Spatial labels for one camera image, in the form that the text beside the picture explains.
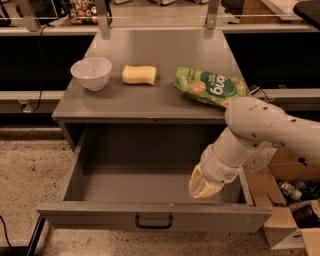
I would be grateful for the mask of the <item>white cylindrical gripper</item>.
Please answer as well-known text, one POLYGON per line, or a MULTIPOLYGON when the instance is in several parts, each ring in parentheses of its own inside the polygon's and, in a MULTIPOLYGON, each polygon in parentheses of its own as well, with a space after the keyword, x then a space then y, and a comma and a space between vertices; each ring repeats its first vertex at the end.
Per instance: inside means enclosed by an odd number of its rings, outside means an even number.
POLYGON ((215 154, 212 144, 203 151, 199 165, 194 167, 189 181, 189 193, 195 199, 217 194, 223 188, 220 183, 232 183, 242 171, 241 167, 230 167, 223 163, 215 154))

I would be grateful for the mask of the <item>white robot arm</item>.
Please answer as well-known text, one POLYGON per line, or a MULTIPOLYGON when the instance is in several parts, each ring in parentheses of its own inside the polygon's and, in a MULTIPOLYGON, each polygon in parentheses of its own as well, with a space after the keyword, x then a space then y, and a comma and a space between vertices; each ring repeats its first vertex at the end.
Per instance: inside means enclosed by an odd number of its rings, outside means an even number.
POLYGON ((195 166, 189 193, 194 199, 220 192, 243 171, 243 163, 267 143, 283 146, 320 164, 320 123, 286 114, 254 97, 240 97, 225 111, 227 127, 207 146, 195 166))

